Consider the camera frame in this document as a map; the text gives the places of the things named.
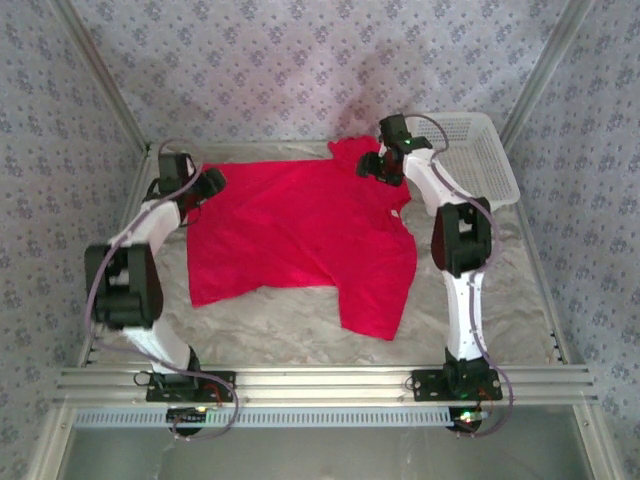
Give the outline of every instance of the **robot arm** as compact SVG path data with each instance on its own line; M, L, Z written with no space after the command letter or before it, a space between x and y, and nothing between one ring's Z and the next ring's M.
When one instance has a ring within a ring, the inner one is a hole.
M494 399L502 398L500 389L492 388L497 374L482 354L486 352L486 345L482 336L480 299L482 267L491 255L489 220L465 200L472 195L456 183L437 159L433 159L436 151L431 143L424 137L411 136L403 115L383 119L380 131L380 151L364 155L356 173L363 177L373 175L393 186L401 185L406 177L420 189L427 212L436 217L431 255L447 288L449 338L446 363L441 372L422 376L416 376L414 372L415 398L419 400L420 383L426 383L423 380L431 377L433 388L427 387L426 394L436 400L443 399L438 384L444 385L445 393L451 399L477 397L479 390L491 391ZM473 200L490 210L485 198ZM474 324L480 345L473 334ZM416 388L418 379L422 380Z
M159 157L160 176L151 185L138 215L107 244L91 245L85 252L87 285L91 285L106 252L131 226L142 222L120 245L105 275L101 279L93 313L97 322L111 330L120 330L144 353L180 370L197 369L193 350L162 318L163 295L155 264L155 257L171 232L196 208L225 186L225 179L216 169L204 172L195 184L174 201L167 201L154 209L151 206L181 187L195 173L187 154L163 154ZM174 372L160 364L152 364L161 375Z
M432 241L432 255L438 268L442 271L444 282L447 287L447 299L449 307L449 339L447 348L455 359L474 360L482 357L478 345L472 334L472 324L470 318L470 306L473 296L474 319L478 329L478 335L483 342L482 348L486 351L484 339L482 337L482 309L481 309L481 285L484 273L477 273L470 267L474 265L449 265L445 258L444 235L445 222L443 215L448 215L452 220L447 228L451 236L455 236L455 230L459 231L459 238L465 238L465 234L473 235L473 222L480 220L474 217L474 209L464 199L453 194L449 187L467 197L471 194L460 187L451 178L449 173L441 167L436 159L432 163L434 150L422 148L414 150L405 156L403 172L422 193L427 213L437 216ZM447 186L441 181L444 178ZM473 288L470 289L471 276L473 278Z

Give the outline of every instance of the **red t-shirt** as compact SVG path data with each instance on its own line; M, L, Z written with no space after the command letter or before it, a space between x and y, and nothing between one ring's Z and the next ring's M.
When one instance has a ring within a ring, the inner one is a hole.
M417 264L399 215L409 189L356 175L358 159L379 149L373 137L329 149L328 160L205 167L220 169L227 185L189 217L194 307L262 286L330 285L343 328L393 340Z

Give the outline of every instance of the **white plastic basket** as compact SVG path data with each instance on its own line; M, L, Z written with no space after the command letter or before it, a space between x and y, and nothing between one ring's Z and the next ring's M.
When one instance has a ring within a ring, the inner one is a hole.
M520 189L502 148L498 132L484 113L426 113L449 137L449 150L438 158L458 184L474 197L486 197L491 209L515 203ZM424 136L434 147L444 146L440 131L428 120L407 118L414 137Z

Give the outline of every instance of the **glass panel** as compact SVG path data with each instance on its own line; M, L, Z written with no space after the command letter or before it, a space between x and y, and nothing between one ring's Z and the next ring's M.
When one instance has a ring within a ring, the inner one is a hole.
M502 412L496 411L497 417ZM235 428L176 442L164 428L76 429L64 480L589 479L570 407L517 407L494 435L445 428Z

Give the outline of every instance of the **white sheet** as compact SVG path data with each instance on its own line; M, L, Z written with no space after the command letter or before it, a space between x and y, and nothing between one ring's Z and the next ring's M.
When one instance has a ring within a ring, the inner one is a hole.
M218 147L207 161L325 158L320 144ZM154 165L148 182L155 176ZM447 297L430 254L433 219L420 193L402 211L418 245L418 272L396 339L386 342L340 328L337 290L261 288L238 298L193 309L188 295L185 232L171 235L157 257L164 291L163 315L204 364L439 364L448 330ZM483 323L490 354L500 363L555 363L544 301L538 293L515 208L496 212L503 255L483 288ZM124 345L116 333L107 343ZM122 363L135 357L98 351L92 360Z

